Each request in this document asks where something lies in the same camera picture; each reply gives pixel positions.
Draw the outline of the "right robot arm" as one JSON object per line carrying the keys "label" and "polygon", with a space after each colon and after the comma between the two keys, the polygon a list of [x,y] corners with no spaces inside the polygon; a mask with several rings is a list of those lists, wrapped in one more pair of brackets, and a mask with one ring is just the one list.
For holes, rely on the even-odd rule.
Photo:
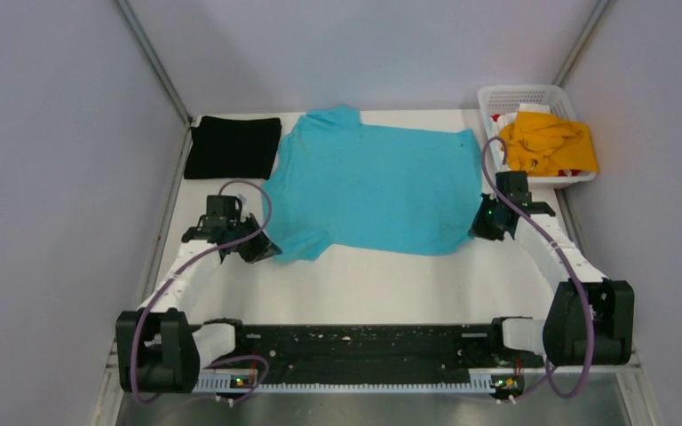
{"label": "right robot arm", "polygon": [[504,171],[482,196],[472,223],[476,238],[511,237],[547,280],[553,293],[543,319],[502,317],[500,332],[485,342],[488,359],[510,365],[521,351],[554,366],[615,366],[630,361],[635,294],[625,280],[612,280],[594,267],[568,238],[544,201],[534,201],[527,175]]}

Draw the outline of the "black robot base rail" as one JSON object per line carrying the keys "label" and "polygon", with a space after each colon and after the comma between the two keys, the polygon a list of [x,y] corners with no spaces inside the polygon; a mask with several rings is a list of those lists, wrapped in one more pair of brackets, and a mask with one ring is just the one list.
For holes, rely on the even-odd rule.
{"label": "black robot base rail", "polygon": [[231,354],[265,373],[262,384],[466,383],[480,368],[543,365],[505,348],[491,324],[240,325]]}

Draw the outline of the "cyan t shirt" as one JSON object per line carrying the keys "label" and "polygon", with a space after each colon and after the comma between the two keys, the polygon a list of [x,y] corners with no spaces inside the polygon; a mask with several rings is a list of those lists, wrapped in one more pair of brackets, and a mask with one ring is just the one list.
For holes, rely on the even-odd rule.
{"label": "cyan t shirt", "polygon": [[313,261],[333,245],[444,256],[471,238],[481,194],[471,129],[369,124],[338,106],[300,116],[277,157],[264,189],[279,263]]}

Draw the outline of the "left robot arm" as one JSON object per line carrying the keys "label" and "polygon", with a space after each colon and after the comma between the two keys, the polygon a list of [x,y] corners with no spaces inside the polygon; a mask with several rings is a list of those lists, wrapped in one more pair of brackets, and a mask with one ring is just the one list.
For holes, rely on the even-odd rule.
{"label": "left robot arm", "polygon": [[281,254],[253,214],[242,214],[242,201],[209,195],[206,210],[181,238],[178,254],[154,292],[135,311],[123,311],[115,323],[120,384],[129,393],[189,393],[200,372],[220,359],[238,367],[249,356],[249,343],[230,319],[189,322],[187,314],[210,285],[226,257],[237,254],[254,264]]}

